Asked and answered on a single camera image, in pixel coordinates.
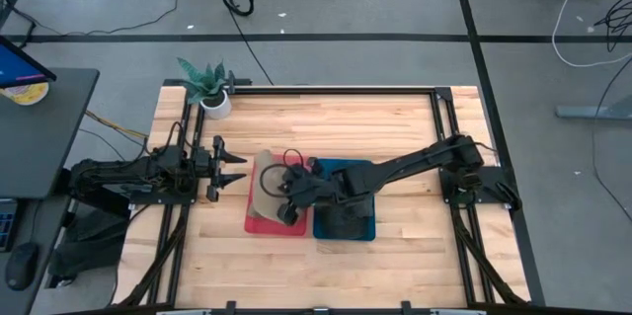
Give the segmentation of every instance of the computer mouse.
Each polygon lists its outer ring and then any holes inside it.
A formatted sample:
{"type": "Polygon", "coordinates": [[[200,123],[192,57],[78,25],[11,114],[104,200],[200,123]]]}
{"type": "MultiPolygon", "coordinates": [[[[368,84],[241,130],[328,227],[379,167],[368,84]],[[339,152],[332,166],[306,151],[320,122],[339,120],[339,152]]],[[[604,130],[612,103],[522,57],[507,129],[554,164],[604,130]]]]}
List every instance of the computer mouse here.
{"type": "Polygon", "coordinates": [[[38,244],[27,242],[13,249],[4,277],[13,290],[24,290],[33,282],[38,268],[38,244]]]}

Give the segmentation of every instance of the green leaves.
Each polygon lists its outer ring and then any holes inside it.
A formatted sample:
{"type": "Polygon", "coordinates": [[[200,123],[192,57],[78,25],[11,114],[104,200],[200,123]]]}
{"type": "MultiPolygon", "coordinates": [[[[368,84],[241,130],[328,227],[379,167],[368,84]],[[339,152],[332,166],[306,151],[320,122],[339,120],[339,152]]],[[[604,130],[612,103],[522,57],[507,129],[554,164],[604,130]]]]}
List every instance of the green leaves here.
{"type": "Polygon", "coordinates": [[[190,95],[195,95],[199,92],[205,92],[206,88],[201,85],[201,83],[194,83],[190,81],[183,80],[182,85],[187,89],[190,95]]]}
{"type": "Polygon", "coordinates": [[[224,71],[224,62],[220,62],[217,67],[215,67],[215,79],[216,80],[220,80],[220,79],[224,79],[224,77],[226,76],[226,72],[224,71]]]}
{"type": "Polygon", "coordinates": [[[188,63],[185,59],[178,57],[178,63],[182,69],[187,73],[189,79],[193,82],[200,82],[204,75],[200,73],[192,64],[188,63]]]}
{"type": "Polygon", "coordinates": [[[226,80],[225,79],[218,79],[217,80],[217,85],[212,87],[210,89],[209,93],[212,94],[212,95],[217,94],[217,92],[219,92],[219,90],[223,87],[224,84],[226,84],[226,80]]]}
{"type": "Polygon", "coordinates": [[[213,68],[210,66],[210,63],[206,64],[206,75],[214,78],[213,68]]]}
{"type": "Polygon", "coordinates": [[[199,104],[204,98],[206,98],[204,93],[197,92],[194,96],[189,98],[189,104],[199,104]]]}
{"type": "MultiPolygon", "coordinates": [[[[204,72],[198,71],[183,58],[178,57],[178,63],[189,76],[189,81],[182,81],[182,85],[189,93],[189,104],[198,104],[205,98],[222,94],[223,86],[227,83],[223,62],[220,62],[214,70],[210,64],[207,64],[204,72]]],[[[228,77],[235,79],[232,71],[228,71],[228,77]]]]}

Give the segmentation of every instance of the wooden table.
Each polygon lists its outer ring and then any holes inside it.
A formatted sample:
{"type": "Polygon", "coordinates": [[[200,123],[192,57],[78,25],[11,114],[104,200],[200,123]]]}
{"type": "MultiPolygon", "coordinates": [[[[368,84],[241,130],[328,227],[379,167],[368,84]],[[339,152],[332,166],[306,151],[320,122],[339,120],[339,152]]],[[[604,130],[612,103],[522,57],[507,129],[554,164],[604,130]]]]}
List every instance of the wooden table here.
{"type": "MultiPolygon", "coordinates": [[[[461,132],[490,144],[477,88],[451,89],[461,132]]],[[[181,117],[184,98],[183,88],[162,88],[152,147],[165,143],[169,127],[181,117]]],[[[217,203],[204,197],[208,181],[200,182],[189,217],[177,308],[223,308],[228,300],[236,300],[239,308],[397,308],[402,300],[413,307],[466,305],[437,171],[392,183],[377,194],[373,242],[321,241],[310,230],[306,237],[244,231],[252,162],[260,150],[296,148],[308,156],[374,162],[410,153],[436,142],[428,95],[236,95],[231,101],[229,118],[205,121],[202,145],[209,149],[213,135],[223,136],[229,152],[248,159],[223,172],[248,177],[228,186],[217,203]]],[[[447,120],[443,104],[441,109],[447,120]]],[[[481,153],[486,165],[496,163],[493,152],[481,153]]],[[[149,207],[130,225],[115,302],[129,294],[153,261],[163,207],[149,207]]],[[[500,204],[479,204],[477,210],[488,258],[528,299],[509,213],[500,204]]],[[[477,299],[483,300],[471,257],[470,265],[477,299]]],[[[159,300],[164,300],[168,273],[163,272],[159,300]]]]}

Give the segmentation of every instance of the monitor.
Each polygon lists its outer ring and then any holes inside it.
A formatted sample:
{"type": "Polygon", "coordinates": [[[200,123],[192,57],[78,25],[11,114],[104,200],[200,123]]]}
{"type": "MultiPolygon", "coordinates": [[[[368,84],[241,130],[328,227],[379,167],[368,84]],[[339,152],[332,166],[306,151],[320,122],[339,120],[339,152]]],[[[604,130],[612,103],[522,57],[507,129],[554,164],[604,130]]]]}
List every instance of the monitor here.
{"type": "Polygon", "coordinates": [[[0,37],[0,89],[55,80],[49,70],[0,37]]]}

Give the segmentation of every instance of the tan cloth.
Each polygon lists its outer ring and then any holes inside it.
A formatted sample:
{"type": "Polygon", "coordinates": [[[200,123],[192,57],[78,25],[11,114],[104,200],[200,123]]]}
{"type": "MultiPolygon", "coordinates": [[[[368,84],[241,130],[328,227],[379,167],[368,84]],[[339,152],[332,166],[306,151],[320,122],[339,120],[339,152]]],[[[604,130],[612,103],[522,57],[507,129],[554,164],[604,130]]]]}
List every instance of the tan cloth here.
{"type": "MultiPolygon", "coordinates": [[[[283,224],[283,221],[281,221],[277,216],[277,211],[282,204],[287,202],[287,198],[269,196],[266,192],[264,192],[260,184],[262,171],[274,163],[278,163],[278,161],[275,160],[275,156],[273,156],[270,150],[263,150],[255,156],[253,202],[248,208],[248,215],[252,217],[264,217],[283,224]]],[[[278,186],[283,183],[284,172],[285,169],[283,167],[271,168],[268,172],[266,172],[264,175],[264,184],[266,185],[266,189],[268,189],[268,191],[275,194],[281,194],[281,191],[278,190],[278,186]]]]}

